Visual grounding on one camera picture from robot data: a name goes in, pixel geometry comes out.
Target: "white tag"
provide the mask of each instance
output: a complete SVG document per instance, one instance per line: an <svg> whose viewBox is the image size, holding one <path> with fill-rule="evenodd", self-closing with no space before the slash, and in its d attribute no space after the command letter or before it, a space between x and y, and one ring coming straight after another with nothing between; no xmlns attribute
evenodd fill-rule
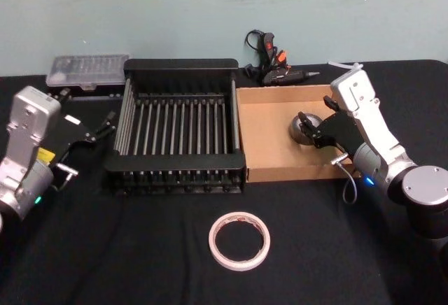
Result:
<svg viewBox="0 0 448 305"><path fill-rule="evenodd" d="M70 116L70 115L65 115L65 119L67 121L74 123L75 125L79 125L81 123L80 120L78 120L77 118L74 118L73 116Z"/></svg>

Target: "clear plastic box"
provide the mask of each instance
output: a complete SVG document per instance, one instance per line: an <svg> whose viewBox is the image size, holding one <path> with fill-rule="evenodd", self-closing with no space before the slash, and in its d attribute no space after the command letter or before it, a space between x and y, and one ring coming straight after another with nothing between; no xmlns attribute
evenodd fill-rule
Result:
<svg viewBox="0 0 448 305"><path fill-rule="evenodd" d="M129 55L65 55L53 61L46 83L49 87L79 86L94 90L100 85L125 83L123 66Z"/></svg>

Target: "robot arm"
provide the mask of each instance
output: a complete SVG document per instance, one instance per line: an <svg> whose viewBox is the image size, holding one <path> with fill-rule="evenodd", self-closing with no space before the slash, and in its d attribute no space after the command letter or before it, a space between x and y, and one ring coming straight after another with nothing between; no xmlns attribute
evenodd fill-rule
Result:
<svg viewBox="0 0 448 305"><path fill-rule="evenodd" d="M110 122L113 113L95 133L70 115L62 117L61 103L68 96L68 89L53 98L31 86L14 96L7 126L8 147L0 163L0 231L2 215L23 220L57 171L66 175L61 187L78 175L61 163L75 144L93 144L114 131ZM47 152L47 156L38 157L39 151Z"/></svg>
<svg viewBox="0 0 448 305"><path fill-rule="evenodd" d="M412 228L422 237L448 239L448 171L417 166L407 156L384 122L366 72L353 69L334 80L331 89L333 99L324 101L335 114L314 125L309 114L299 113L303 135L317 148L335 146L347 153L363 176L406 207Z"/></svg>

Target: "teal wall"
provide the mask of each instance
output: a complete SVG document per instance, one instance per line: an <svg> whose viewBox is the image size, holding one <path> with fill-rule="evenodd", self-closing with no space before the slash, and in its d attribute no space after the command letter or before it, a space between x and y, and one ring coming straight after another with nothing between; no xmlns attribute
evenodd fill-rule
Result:
<svg viewBox="0 0 448 305"><path fill-rule="evenodd" d="M448 60L448 0L0 0L0 75L121 52L243 66L252 28L273 32L293 64Z"/></svg>

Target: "blue led light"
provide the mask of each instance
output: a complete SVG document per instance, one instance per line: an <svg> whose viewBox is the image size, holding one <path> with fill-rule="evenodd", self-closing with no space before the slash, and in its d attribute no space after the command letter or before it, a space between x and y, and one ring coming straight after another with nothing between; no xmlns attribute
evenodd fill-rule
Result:
<svg viewBox="0 0 448 305"><path fill-rule="evenodd" d="M368 184L368 185L370 185L370 186L375 185L375 183L373 182L373 180L370 179L369 177L364 177L364 181L365 181L366 184Z"/></svg>

